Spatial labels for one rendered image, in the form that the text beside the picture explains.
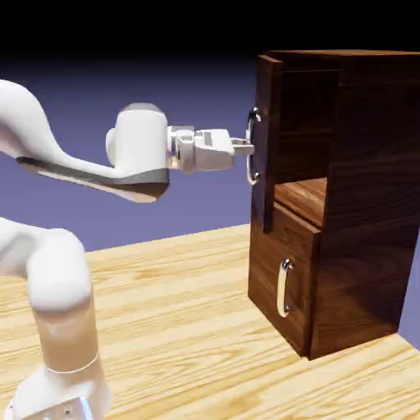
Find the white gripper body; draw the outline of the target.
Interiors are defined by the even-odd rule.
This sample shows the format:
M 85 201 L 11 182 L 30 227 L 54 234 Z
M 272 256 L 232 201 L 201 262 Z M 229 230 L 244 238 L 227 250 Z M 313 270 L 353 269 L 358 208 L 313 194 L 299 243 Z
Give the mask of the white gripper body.
M 234 148 L 228 130 L 197 130 L 194 133 L 194 165 L 198 171 L 223 171 L 234 166 Z

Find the dark wood hinged door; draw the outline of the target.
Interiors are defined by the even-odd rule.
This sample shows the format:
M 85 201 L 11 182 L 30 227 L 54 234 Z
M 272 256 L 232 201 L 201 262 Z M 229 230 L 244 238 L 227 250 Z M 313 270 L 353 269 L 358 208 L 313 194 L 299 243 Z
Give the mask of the dark wood hinged door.
M 262 231 L 272 230 L 278 135 L 280 133 L 281 82 L 283 62 L 263 54 L 257 60 L 255 107 L 260 119 L 252 129 L 255 151 L 252 173 L 257 182 L 252 187 L 252 214 Z

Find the dark wood cabinet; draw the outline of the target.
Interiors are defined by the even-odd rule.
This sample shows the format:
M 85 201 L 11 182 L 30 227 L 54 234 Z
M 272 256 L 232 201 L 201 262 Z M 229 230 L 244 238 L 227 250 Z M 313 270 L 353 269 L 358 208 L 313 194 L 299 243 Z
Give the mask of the dark wood cabinet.
M 420 231 L 420 52 L 283 62 L 273 206 L 321 232 L 309 356 L 395 333 Z

